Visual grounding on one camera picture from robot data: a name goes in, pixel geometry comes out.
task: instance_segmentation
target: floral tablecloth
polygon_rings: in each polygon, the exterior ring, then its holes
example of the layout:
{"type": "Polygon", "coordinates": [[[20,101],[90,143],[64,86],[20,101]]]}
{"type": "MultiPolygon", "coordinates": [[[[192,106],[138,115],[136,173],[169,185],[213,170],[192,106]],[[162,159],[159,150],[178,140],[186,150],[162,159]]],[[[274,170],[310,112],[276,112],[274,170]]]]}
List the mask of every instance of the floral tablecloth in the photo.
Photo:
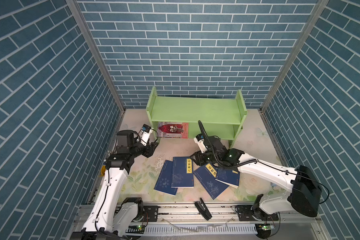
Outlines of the floral tablecloth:
{"type": "MultiPolygon", "coordinates": [[[[128,109],[120,130],[131,129],[139,131],[143,124],[149,125],[144,109],[128,109]]],[[[222,141],[227,147],[228,141],[222,141]]],[[[235,142],[234,148],[243,150],[259,159],[280,164],[271,140],[265,130],[257,110],[249,109],[243,125],[243,131],[235,142]]],[[[272,187],[269,181],[250,174],[240,174],[237,189],[228,187],[215,200],[208,195],[200,182],[194,181],[194,188],[179,188],[175,196],[154,190],[165,160],[172,160],[175,156],[190,156],[198,151],[193,139],[162,138],[150,158],[139,156],[132,165],[129,176],[120,193],[119,202],[126,197],[142,197],[144,202],[194,202],[201,197],[204,201],[254,201],[258,194],[272,194],[281,189],[272,187]]]]}

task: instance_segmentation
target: blue book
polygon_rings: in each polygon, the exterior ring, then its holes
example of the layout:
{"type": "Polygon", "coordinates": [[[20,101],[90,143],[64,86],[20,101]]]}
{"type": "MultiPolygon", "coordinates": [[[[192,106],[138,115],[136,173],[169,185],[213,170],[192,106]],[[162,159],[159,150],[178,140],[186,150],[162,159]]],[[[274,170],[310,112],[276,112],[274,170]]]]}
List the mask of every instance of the blue book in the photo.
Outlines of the blue book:
{"type": "Polygon", "coordinates": [[[193,187],[193,162],[189,157],[173,157],[171,187],[193,187]]]}
{"type": "Polygon", "coordinates": [[[197,180],[200,181],[212,199],[217,198],[225,189],[228,188],[228,185],[215,181],[217,174],[216,168],[210,163],[194,170],[193,174],[196,176],[197,180]]]}
{"type": "Polygon", "coordinates": [[[154,187],[155,190],[176,195],[177,188],[171,187],[172,161],[166,160],[154,187]]]}
{"type": "Polygon", "coordinates": [[[237,169],[217,169],[216,181],[238,188],[240,181],[240,173],[237,169]]]}

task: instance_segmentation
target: book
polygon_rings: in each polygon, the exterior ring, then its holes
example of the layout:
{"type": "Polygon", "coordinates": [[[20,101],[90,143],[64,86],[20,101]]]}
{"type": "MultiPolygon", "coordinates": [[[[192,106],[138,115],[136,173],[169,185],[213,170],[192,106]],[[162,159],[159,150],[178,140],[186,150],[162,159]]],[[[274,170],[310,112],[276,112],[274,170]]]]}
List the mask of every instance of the book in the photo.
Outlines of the book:
{"type": "Polygon", "coordinates": [[[158,122],[158,137],[188,138],[189,124],[187,122],[158,122]]]}
{"type": "Polygon", "coordinates": [[[171,187],[172,164],[172,161],[166,160],[164,162],[163,168],[161,169],[154,189],[160,192],[176,195],[177,188],[171,187]]]}
{"type": "Polygon", "coordinates": [[[217,169],[216,181],[230,185],[231,187],[238,188],[240,181],[240,173],[232,169],[217,169]]]}
{"type": "Polygon", "coordinates": [[[171,187],[193,187],[193,162],[189,157],[173,157],[171,187]]]}
{"type": "Polygon", "coordinates": [[[215,181],[217,171],[216,168],[210,163],[207,163],[206,165],[203,165],[194,170],[193,174],[206,189],[212,199],[217,198],[225,189],[228,188],[228,185],[219,181],[215,181]]]}

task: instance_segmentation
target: brick wallpaper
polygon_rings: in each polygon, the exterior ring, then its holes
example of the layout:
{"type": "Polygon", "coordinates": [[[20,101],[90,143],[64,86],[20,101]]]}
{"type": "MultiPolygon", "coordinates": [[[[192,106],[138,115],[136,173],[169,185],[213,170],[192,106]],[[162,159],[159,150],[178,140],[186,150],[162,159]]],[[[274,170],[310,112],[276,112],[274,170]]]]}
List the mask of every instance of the brick wallpaper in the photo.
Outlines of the brick wallpaper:
{"type": "Polygon", "coordinates": [[[127,108],[162,96],[259,108],[316,0],[79,0],[127,108]]]}
{"type": "Polygon", "coordinates": [[[0,240],[65,239],[118,117],[64,0],[0,0],[0,240]]]}
{"type": "Polygon", "coordinates": [[[332,239],[360,239],[360,0],[330,0],[266,116],[291,166],[331,190],[332,239]]]}

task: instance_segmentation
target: yellow title label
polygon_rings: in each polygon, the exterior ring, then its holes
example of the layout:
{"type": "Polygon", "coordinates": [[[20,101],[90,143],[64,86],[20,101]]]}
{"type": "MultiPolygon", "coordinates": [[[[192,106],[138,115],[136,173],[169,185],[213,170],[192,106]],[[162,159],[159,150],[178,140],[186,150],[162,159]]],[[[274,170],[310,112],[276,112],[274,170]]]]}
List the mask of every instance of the yellow title label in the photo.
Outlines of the yellow title label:
{"type": "Polygon", "coordinates": [[[208,164],[206,165],[206,168],[211,172],[211,174],[212,174],[214,177],[216,177],[217,172],[216,172],[215,169],[211,166],[210,163],[208,163],[208,164]]]}
{"type": "Polygon", "coordinates": [[[192,160],[187,159],[187,173],[192,173],[192,160]]]}

